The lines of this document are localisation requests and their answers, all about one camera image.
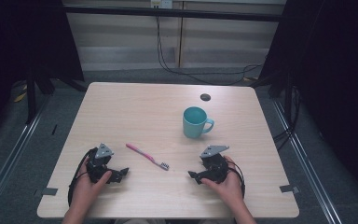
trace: human hand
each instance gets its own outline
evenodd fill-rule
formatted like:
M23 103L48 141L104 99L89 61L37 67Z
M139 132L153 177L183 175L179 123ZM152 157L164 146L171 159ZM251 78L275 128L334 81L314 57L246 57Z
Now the human hand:
M234 161L229 156L224 158L228 161L229 168L236 169ZM234 172L229 171L225 181L220 184L207 178L202 178L201 182L214 190L228 207L243 203L241 182Z
M235 169L234 161L225 156L228 167ZM238 224L255 224L255 219L242 198L241 182L235 172L228 172L225 181L216 184L210 179L202 178L201 182L214 190L230 208Z
M89 158L86 158L77 173L77 181L72 196L71 207L66 212L63 223L81 223L89 211L92 204L102 191L105 183L112 175L111 171L103 174L97 183L92 183L87 173L86 164Z

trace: electrical outlet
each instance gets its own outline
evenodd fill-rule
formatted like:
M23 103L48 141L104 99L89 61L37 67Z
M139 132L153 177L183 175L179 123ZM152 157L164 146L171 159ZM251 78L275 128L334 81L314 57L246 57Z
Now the electrical outlet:
M161 8L161 0L150 0L150 6L152 8Z
M150 0L152 8L168 8L172 9L172 0Z
M172 9L172 0L161 0L161 8Z

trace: toothbrush handle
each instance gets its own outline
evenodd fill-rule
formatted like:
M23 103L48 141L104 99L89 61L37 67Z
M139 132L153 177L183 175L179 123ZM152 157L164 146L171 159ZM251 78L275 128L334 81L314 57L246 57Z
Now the toothbrush handle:
M139 149L138 147L131 145L129 143L126 144L126 147L129 149L132 149L136 152L138 152L139 154L143 155L144 157L148 158L150 161L154 162L155 160L153 159L153 157L151 157L150 155L144 153L141 149Z

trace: wooden tabletop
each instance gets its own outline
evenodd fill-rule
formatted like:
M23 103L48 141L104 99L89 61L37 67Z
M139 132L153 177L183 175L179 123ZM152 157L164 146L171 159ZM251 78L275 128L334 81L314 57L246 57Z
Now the wooden tabletop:
M204 102L203 93L211 96ZM199 139L183 135L187 107L203 108L214 127ZM105 143L114 151L108 167L130 167L121 183L106 185L89 217L100 218L221 218L231 217L219 197L198 185L187 171L201 172L200 153L209 145L225 145L241 168L245 202L254 217L296 217L293 192L269 132L255 90L203 85L92 83L77 113L48 188L39 204L40 217L63 217L68 186L85 153ZM170 165L157 167L126 148L131 143Z

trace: pink toothbrush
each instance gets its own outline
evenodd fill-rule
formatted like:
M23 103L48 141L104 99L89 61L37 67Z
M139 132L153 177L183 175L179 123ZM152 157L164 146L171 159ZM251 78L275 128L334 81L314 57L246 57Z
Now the pink toothbrush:
M153 163L155 163L157 166L161 167L162 169L168 171L168 169L170 169L170 166L165 163L165 162L162 162L161 164L159 164L158 162L156 162L152 156L144 153L141 149L139 149L138 147L135 147L129 143L126 144L126 147L129 148L129 149L132 149L136 152L138 152L139 154L143 155L144 157L146 157L148 160L152 161Z

